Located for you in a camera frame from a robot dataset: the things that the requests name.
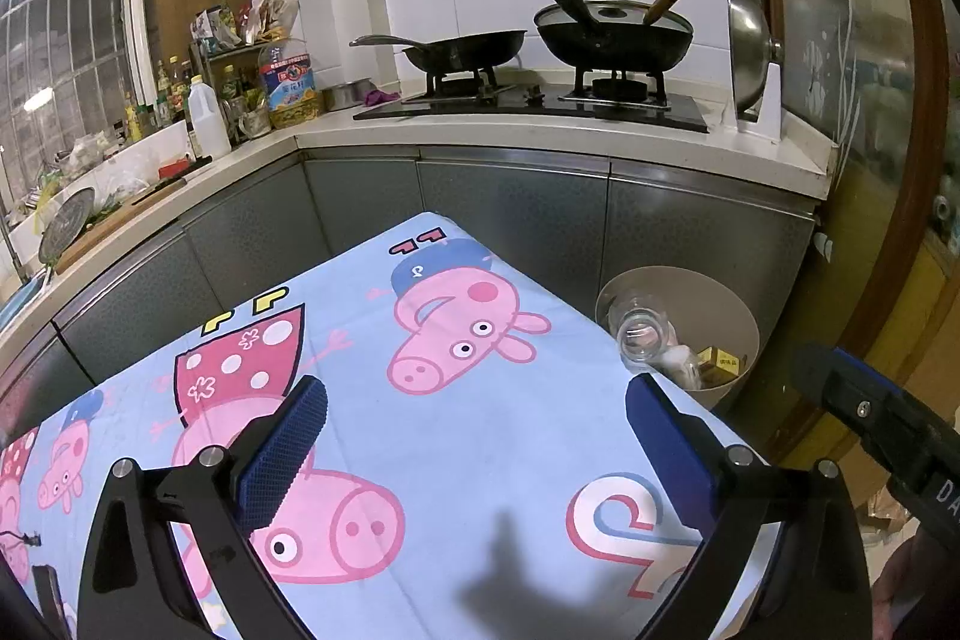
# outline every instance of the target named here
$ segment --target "black wok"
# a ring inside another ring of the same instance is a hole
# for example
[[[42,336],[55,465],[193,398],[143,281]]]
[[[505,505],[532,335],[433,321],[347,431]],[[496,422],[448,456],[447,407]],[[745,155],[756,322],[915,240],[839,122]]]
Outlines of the black wok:
[[[693,26],[673,12],[643,23],[656,4],[555,0],[534,16],[547,48],[563,63],[590,71],[662,73],[675,67],[693,40]]]
[[[517,57],[526,31],[493,31],[440,42],[415,42],[398,36],[361,36],[351,47],[371,44],[409,44],[403,52],[414,66],[428,74],[445,76],[455,71],[478,71]]]

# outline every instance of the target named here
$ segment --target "wok handle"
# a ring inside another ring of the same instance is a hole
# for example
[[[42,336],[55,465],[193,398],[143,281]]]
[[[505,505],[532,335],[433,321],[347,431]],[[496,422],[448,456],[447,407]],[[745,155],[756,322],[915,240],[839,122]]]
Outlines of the wok handle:
[[[573,20],[576,20],[576,22],[581,25],[581,28],[584,28],[590,36],[597,39],[603,37],[604,30],[602,26],[597,20],[594,20],[593,15],[590,13],[589,6],[587,6],[584,0],[554,1],[560,4],[560,9],[563,9]]]
[[[664,16],[664,12],[673,6],[679,0],[656,0],[650,4],[647,13],[643,16],[644,25],[654,25],[657,20]]]
[[[407,47],[416,47],[416,49],[422,49],[425,52],[430,52],[429,44],[415,42],[413,39],[404,39],[400,36],[388,36],[386,34],[379,33],[368,34],[367,36],[358,36],[356,39],[350,42],[351,47],[369,47],[373,44],[406,44]]]

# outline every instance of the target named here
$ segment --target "trash can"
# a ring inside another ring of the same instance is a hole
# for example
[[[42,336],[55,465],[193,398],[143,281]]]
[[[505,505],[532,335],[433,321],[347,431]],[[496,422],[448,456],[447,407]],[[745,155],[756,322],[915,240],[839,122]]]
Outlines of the trash can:
[[[677,330],[680,343],[694,352],[714,346],[741,361],[740,376],[714,389],[689,391],[709,410],[743,383],[760,352],[760,331],[750,308],[712,277],[678,266],[640,266],[614,277],[597,297],[596,321],[606,330],[611,302],[626,292],[652,295]]]

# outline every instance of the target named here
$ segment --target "silver bolt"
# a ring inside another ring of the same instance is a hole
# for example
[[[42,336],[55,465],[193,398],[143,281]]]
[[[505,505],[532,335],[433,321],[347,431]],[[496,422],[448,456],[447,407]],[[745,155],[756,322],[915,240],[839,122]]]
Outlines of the silver bolt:
[[[754,452],[746,445],[731,445],[727,449],[727,458],[738,467],[749,467],[754,463]]]
[[[224,461],[224,449],[219,445],[211,445],[200,451],[200,463],[205,467],[215,467],[221,461]]]
[[[129,458],[121,458],[120,461],[114,462],[113,477],[127,477],[131,469],[133,469],[133,461]]]
[[[829,477],[830,480],[833,480],[834,477],[837,477],[840,474],[840,468],[836,465],[836,463],[830,461],[828,458],[825,458],[824,461],[821,461],[819,464],[817,464],[817,470],[824,477]]]

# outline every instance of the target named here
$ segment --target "black stovetop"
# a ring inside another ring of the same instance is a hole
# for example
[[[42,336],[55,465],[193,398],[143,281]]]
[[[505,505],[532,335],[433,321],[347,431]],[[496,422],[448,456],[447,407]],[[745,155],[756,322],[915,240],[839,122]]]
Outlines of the black stovetop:
[[[553,115],[564,118],[592,118],[597,121],[639,122],[685,131],[707,133],[707,124],[700,108],[688,95],[667,94],[670,109],[634,107],[629,105],[594,104],[588,101],[563,100],[570,93],[570,85],[544,85],[541,104],[527,102],[527,87],[517,85],[498,92],[487,100],[466,97],[445,98],[431,103],[427,100],[397,100],[381,104],[354,115],[356,121],[368,119],[403,119],[421,115]]]

